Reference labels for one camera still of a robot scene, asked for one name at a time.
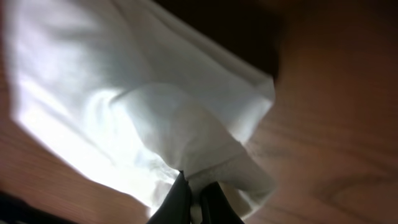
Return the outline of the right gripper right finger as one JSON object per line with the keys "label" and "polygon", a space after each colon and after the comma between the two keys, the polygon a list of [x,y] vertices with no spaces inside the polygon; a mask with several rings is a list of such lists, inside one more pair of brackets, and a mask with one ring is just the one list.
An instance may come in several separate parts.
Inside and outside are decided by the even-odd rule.
{"label": "right gripper right finger", "polygon": [[219,183],[213,182],[200,193],[202,224],[244,224],[234,212]]}

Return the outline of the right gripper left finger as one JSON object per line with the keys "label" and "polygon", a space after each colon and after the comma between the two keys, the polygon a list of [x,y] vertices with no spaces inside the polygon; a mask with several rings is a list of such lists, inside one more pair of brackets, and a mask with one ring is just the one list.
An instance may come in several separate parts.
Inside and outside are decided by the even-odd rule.
{"label": "right gripper left finger", "polygon": [[180,171],[162,205],[147,224],[191,224],[190,207],[192,192]]}

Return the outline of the white t-shirt with pixel logo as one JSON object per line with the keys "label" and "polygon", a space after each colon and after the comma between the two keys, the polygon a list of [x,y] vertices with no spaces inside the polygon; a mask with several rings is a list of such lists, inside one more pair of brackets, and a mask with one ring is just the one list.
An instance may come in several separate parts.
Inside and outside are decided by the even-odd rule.
{"label": "white t-shirt with pixel logo", "polygon": [[273,191],[245,144],[275,99],[270,75],[152,1],[12,0],[4,62],[13,120],[88,179],[151,212],[179,172],[220,182],[247,218]]}

